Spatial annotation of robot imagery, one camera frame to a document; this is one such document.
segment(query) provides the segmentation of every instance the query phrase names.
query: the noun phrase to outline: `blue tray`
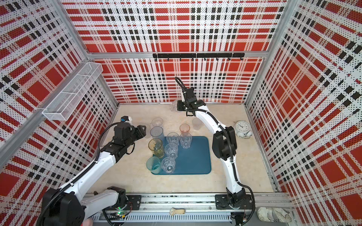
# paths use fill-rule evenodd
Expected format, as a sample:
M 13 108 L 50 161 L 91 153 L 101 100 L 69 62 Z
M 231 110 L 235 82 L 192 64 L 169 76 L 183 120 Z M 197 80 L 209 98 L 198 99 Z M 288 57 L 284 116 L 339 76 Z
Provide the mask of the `blue tray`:
M 178 156 L 175 159 L 176 169 L 173 174 L 170 175 L 182 175 L 182 174 L 208 174 L 211 172 L 211 159 L 209 140 L 204 136 L 193 136 L 191 147 L 184 149 L 181 145 L 178 145 Z M 165 171 L 161 171 L 158 175 L 168 174 Z

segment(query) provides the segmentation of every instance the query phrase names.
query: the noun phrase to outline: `beige table surface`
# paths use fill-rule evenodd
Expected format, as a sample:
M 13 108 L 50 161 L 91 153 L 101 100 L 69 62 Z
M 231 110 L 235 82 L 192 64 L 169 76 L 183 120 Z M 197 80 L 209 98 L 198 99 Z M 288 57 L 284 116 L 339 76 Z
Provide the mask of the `beige table surface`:
M 234 126 L 235 122 L 240 120 L 249 121 L 244 105 L 208 105 L 208 107 L 210 112 L 227 126 Z M 152 156 L 148 149 L 148 142 L 152 138 L 142 138 L 135 142 L 134 152 L 131 155 L 124 155 L 94 183 L 88 192 L 102 192 L 109 186 L 124 188 L 126 192 L 226 192 L 222 163 L 212 151 L 213 134 L 205 125 L 200 130 L 194 130 L 192 128 L 194 117 L 186 117 L 185 114 L 185 112 L 171 112 L 169 104 L 120 105 L 114 122 L 120 121 L 122 116 L 127 115 L 132 117 L 134 126 L 150 125 L 152 119 L 159 116 L 163 119 L 165 136 L 170 132 L 180 134 L 180 125 L 189 124 L 191 135 L 206 136 L 209 139 L 211 156 L 209 174 L 153 175 L 146 168 L 146 161 Z M 111 128 L 104 144 L 112 140 L 113 135 L 114 130 Z M 236 137 L 236 142 L 236 164 L 241 182 L 251 187 L 253 192 L 273 192 L 254 137 L 250 139 Z

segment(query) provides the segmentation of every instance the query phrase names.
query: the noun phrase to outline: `black mounting plate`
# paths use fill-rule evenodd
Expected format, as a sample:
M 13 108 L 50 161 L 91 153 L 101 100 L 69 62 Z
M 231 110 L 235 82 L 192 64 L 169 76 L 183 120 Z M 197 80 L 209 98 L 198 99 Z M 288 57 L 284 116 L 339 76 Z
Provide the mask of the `black mounting plate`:
M 216 209 L 252 209 L 253 205 L 250 202 L 251 195 L 245 195 L 245 199 L 238 202 L 234 208 L 229 206 L 227 195 L 215 195 Z
M 127 195 L 128 201 L 130 201 L 133 205 L 132 210 L 139 210 L 139 206 L 141 205 L 141 197 L 142 197 L 141 195 Z M 115 204 L 113 206 L 107 207 L 105 210 L 118 210 L 116 209 L 117 207 L 118 205 Z M 130 209 L 131 205 L 127 205 L 124 210 L 130 210 Z

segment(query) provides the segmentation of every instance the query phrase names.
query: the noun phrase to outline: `clock face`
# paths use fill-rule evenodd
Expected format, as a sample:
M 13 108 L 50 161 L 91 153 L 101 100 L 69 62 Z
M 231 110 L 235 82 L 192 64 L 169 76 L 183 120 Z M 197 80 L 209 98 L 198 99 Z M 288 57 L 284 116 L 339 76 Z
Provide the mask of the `clock face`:
M 248 132 L 250 130 L 249 124 L 245 121 L 239 121 L 235 125 L 236 129 L 241 132 Z

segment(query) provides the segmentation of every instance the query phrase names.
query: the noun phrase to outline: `drinking glass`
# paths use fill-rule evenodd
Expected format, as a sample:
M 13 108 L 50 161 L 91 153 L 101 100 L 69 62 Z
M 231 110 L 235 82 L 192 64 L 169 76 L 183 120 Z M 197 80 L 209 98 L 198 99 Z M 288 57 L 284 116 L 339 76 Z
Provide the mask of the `drinking glass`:
M 155 126 L 151 129 L 150 134 L 153 138 L 158 138 L 162 141 L 165 140 L 165 135 L 163 134 L 163 128 L 160 126 Z
M 162 118 L 154 118 L 154 119 L 152 119 L 152 125 L 153 126 L 161 126 L 162 123 L 163 123 Z
M 166 173 L 171 174 L 175 172 L 176 162 L 173 158 L 166 157 L 162 160 L 161 166 Z
M 178 133 L 172 132 L 169 133 L 166 137 L 167 142 L 170 143 L 174 143 L 176 145 L 178 145 Z
M 177 158 L 178 146 L 174 143 L 170 143 L 165 147 L 165 154 L 173 159 Z
M 159 174 L 162 170 L 161 161 L 156 156 L 152 156 L 147 160 L 146 167 L 154 174 Z
M 174 100 L 174 101 L 170 104 L 170 110 L 171 110 L 171 111 L 180 112 L 179 110 L 177 110 L 177 102 L 178 102 L 178 99 L 177 99 L 177 100 Z
M 192 127 L 194 130 L 199 130 L 202 126 L 202 121 L 199 118 L 194 118 L 192 120 Z
M 180 135 L 180 143 L 182 148 L 189 148 L 191 146 L 192 136 L 189 133 L 182 133 Z
M 163 143 L 162 140 L 158 139 L 158 138 L 154 138 L 152 139 L 149 143 L 148 143 L 148 148 L 152 151 L 152 153 L 158 157 L 158 158 L 163 158 L 163 156 L 165 155 L 165 151 L 163 149 Z
M 187 124 L 182 124 L 182 125 L 180 126 L 180 131 L 181 131 L 182 133 L 187 133 L 189 130 L 190 130 L 190 126 L 187 125 Z

